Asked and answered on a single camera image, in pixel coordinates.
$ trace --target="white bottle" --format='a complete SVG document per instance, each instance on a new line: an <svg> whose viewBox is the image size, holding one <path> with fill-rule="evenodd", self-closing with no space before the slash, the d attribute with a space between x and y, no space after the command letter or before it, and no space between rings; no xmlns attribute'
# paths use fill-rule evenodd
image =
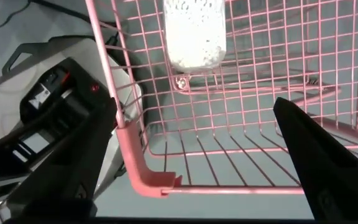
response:
<svg viewBox="0 0 358 224"><path fill-rule="evenodd" d="M224 0L164 0L165 38L179 71L214 68L226 54Z"/></svg>

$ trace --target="floor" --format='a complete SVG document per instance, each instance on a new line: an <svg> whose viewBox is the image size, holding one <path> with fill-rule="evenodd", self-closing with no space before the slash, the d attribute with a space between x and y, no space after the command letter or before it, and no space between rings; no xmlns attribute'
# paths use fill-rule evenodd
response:
<svg viewBox="0 0 358 224"><path fill-rule="evenodd" d="M25 0L0 0L0 23L12 11L22 8L25 4ZM84 1L64 1L62 4L86 12ZM133 7L122 9L120 14L124 16L135 13ZM101 17L107 21L112 19L106 11L102 12ZM53 36L73 34L92 34L91 27L78 19L31 4L28 9L14 16L0 29L0 75L4 62L19 44L44 42ZM170 195L165 199L146 198L133 191L127 175L115 180L96 199L96 205L98 216L103 217L297 219L313 217L304 195ZM9 211L5 210L3 213L6 217L9 216Z"/></svg>

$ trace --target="red light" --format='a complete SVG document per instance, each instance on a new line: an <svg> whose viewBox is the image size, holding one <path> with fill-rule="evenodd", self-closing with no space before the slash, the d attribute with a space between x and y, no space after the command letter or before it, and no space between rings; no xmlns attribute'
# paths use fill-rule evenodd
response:
<svg viewBox="0 0 358 224"><path fill-rule="evenodd" d="M66 75L65 75L64 78L62 79L62 84L67 81L68 77L70 77L70 72L67 72L67 73L66 73Z"/></svg>
<svg viewBox="0 0 358 224"><path fill-rule="evenodd" d="M91 86L91 90L92 90L93 92L98 91L98 90L99 90L99 85L98 85L98 84L92 85L92 86Z"/></svg>

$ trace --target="metal wire grid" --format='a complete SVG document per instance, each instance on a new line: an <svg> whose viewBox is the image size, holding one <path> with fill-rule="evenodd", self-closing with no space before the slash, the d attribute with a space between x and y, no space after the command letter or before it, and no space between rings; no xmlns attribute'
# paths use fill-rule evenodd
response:
<svg viewBox="0 0 358 224"><path fill-rule="evenodd" d="M278 96L358 157L358 0L226 1L226 58L192 74L168 62L161 1L98 2L114 13L120 47L103 45L99 25L108 26L86 3L111 96L144 87L126 108L139 112L148 167L183 175L163 194L302 194L272 113ZM134 16L120 18L124 8ZM110 68L106 49L121 50L126 66ZM114 86L109 77L120 68L131 83ZM117 120L125 128L122 114Z"/></svg>

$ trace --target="black cable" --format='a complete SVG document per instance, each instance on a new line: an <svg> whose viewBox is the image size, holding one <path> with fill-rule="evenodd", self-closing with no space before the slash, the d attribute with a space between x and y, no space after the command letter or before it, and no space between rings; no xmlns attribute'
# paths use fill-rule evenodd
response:
<svg viewBox="0 0 358 224"><path fill-rule="evenodd" d="M0 24L0 28L3 27L4 25L6 25L11 19L12 17L14 17L15 15L17 15L18 13L21 13L22 11L26 10L29 6L30 6L31 0L28 0L26 5L19 9L18 11L12 12L5 20L5 22L3 22L2 24Z"/></svg>
<svg viewBox="0 0 358 224"><path fill-rule="evenodd" d="M44 6L44 7L48 7L50 9L53 9L55 11L58 11L58 12L62 12L64 14L67 14L69 16L73 16L75 18L79 18L87 23L91 23L91 20L90 18L85 15L85 14L82 14L82 13L79 13L79 12L76 12L76 11L73 11L71 9L67 9L63 6L59 6L59 5L56 5L56 4L53 4L53 3L50 3L48 1L44 1L44 0L28 0L27 1L27 4L22 8L22 9L19 9L18 11L15 11L13 13L11 13L7 18L6 20L0 24L0 28L2 28L3 26L5 26L11 19L12 17L14 17L15 15L17 15L18 13L21 13L23 12L24 10L26 10L29 6L30 6L30 3L36 3L36 4L39 4L41 6ZM103 22L105 24L109 24L110 26L113 26L113 27L116 27L116 23L115 22ZM116 45L118 43L118 32L116 35L113 35L111 36L108 41L106 42L106 44L111 44L111 45Z"/></svg>
<svg viewBox="0 0 358 224"><path fill-rule="evenodd" d="M31 0L31 1L36 3L36 4L39 4L41 6L51 8L51 9L53 9L55 11L62 12L62 13L67 14L69 16L79 18L79 19L91 24L91 19L85 14L73 11L71 9L67 9L67 8L65 8L63 6L59 6L59 5L56 5L54 3L50 3L50 2L45 1L45 0ZM113 27L117 26L115 22L104 22L104 21L102 21L102 22L105 23L105 24L109 24L110 26L113 26Z"/></svg>
<svg viewBox="0 0 358 224"><path fill-rule="evenodd" d="M125 163L122 163L121 166L118 168L116 175L114 175L114 178L121 177L127 172L127 169L124 166Z"/></svg>

